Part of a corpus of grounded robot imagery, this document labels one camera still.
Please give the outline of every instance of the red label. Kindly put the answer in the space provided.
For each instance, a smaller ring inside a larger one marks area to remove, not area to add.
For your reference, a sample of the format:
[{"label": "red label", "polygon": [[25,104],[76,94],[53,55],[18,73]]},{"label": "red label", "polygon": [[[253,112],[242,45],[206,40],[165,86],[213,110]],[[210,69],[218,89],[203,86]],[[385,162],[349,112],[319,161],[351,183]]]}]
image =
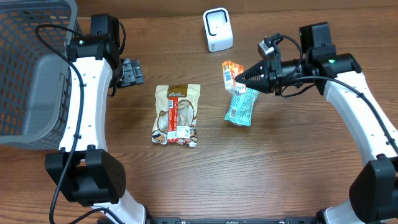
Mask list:
[{"label": "red label", "polygon": [[177,113],[178,97],[169,98],[169,132],[167,133],[167,142],[175,142],[177,133]]}]

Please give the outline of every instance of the white device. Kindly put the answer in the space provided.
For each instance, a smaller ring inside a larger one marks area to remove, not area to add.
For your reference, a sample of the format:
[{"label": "white device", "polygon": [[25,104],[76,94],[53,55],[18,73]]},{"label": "white device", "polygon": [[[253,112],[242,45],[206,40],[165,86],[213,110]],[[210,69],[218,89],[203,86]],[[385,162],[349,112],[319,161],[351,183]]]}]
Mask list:
[{"label": "white device", "polygon": [[219,7],[203,14],[207,44],[210,52],[230,49],[234,44],[228,11]]}]

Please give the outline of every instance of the snack bag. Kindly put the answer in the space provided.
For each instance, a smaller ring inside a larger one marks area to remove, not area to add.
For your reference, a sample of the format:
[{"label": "snack bag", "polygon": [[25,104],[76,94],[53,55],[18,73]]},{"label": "snack bag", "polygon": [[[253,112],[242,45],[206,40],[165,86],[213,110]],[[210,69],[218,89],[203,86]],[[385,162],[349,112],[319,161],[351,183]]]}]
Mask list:
[{"label": "snack bag", "polygon": [[259,92],[248,88],[248,92],[241,96],[232,96],[229,110],[224,120],[236,125],[250,126],[251,114]]},{"label": "snack bag", "polygon": [[246,92],[246,85],[235,81],[235,77],[242,73],[243,66],[232,61],[223,62],[223,75],[225,90],[232,95],[240,96]]},{"label": "snack bag", "polygon": [[152,142],[176,142],[195,147],[200,85],[158,85],[156,87],[156,120],[152,128]]}]

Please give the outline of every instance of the gray basket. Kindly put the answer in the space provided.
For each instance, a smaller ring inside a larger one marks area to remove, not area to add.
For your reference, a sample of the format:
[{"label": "gray basket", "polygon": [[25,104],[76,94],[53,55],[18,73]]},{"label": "gray basket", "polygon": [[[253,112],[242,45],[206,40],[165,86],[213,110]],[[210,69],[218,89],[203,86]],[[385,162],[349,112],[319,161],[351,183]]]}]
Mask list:
[{"label": "gray basket", "polygon": [[[81,32],[74,0],[0,2],[0,144],[58,149],[68,118],[68,64],[35,36],[39,24]],[[40,35],[65,53],[72,34],[44,27]]]}]

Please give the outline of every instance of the wooden table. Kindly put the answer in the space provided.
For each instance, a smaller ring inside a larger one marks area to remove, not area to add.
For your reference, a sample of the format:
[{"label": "wooden table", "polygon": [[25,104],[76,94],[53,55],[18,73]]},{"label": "wooden table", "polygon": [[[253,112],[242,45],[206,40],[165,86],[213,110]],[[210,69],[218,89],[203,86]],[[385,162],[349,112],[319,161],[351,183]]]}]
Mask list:
[{"label": "wooden table", "polygon": [[[221,63],[254,65],[265,35],[299,40],[299,27],[328,21],[338,54],[356,57],[398,126],[398,8],[233,14],[234,46],[215,53],[207,50],[201,16],[121,21],[123,57],[140,60],[145,84],[108,98],[106,142],[126,169],[128,191],[155,216],[306,216],[348,198],[361,158],[344,122],[315,88],[288,99],[260,95],[250,128],[224,121],[231,95],[223,88]],[[89,20],[80,24],[87,33]],[[284,60],[298,58],[291,43],[280,46]],[[179,83],[201,85],[198,146],[153,145],[155,88]],[[1,148],[0,223],[48,222],[55,184],[44,169],[46,153]],[[55,220],[69,222],[88,210],[59,196]]]}]

